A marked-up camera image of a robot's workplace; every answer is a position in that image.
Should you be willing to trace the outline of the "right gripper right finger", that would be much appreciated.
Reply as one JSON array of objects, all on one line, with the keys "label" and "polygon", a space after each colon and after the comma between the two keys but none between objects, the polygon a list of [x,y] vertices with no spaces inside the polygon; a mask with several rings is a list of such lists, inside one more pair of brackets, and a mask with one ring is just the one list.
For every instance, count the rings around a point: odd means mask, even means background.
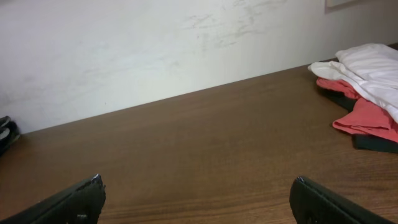
[{"label": "right gripper right finger", "polygon": [[297,177],[289,203],[298,224],[394,224],[307,177]]}]

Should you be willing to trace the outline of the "black shorts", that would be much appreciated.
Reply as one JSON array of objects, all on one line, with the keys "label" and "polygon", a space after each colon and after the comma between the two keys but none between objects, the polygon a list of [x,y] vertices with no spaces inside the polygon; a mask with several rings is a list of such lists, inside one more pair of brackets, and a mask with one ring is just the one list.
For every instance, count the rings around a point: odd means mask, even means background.
[{"label": "black shorts", "polygon": [[0,155],[3,155],[19,137],[17,124],[9,116],[2,117]]}]

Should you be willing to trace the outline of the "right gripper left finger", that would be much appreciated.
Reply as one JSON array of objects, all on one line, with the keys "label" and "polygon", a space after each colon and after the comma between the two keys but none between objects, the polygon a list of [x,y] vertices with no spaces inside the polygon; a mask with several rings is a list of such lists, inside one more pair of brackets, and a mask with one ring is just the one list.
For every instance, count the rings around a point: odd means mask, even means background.
[{"label": "right gripper left finger", "polygon": [[99,174],[1,220],[1,224],[96,224],[106,200]]}]

